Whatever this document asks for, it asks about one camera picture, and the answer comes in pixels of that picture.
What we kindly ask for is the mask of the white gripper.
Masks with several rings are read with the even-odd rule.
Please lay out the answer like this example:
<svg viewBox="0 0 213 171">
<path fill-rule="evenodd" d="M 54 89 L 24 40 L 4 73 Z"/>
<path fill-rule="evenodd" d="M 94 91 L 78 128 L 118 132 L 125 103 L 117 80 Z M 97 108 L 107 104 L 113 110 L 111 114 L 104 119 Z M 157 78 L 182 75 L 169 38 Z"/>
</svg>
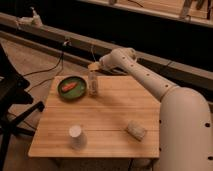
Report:
<svg viewBox="0 0 213 171">
<path fill-rule="evenodd" d="M 96 71 L 100 69 L 110 70 L 113 68 L 113 60 L 110 56 L 103 56 L 100 58 L 99 62 L 93 62 L 88 65 L 90 71 Z"/>
</svg>

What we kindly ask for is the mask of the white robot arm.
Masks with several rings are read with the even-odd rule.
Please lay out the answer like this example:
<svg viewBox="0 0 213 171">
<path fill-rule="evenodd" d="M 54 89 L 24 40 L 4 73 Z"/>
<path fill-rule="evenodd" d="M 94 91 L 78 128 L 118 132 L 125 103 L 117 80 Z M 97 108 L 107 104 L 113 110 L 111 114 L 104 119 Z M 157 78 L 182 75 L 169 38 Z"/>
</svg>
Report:
<svg viewBox="0 0 213 171">
<path fill-rule="evenodd" d="M 116 48 L 88 65 L 91 70 L 116 67 L 160 102 L 159 171 L 213 171 L 213 115 L 204 96 L 138 64 L 132 48 Z"/>
</svg>

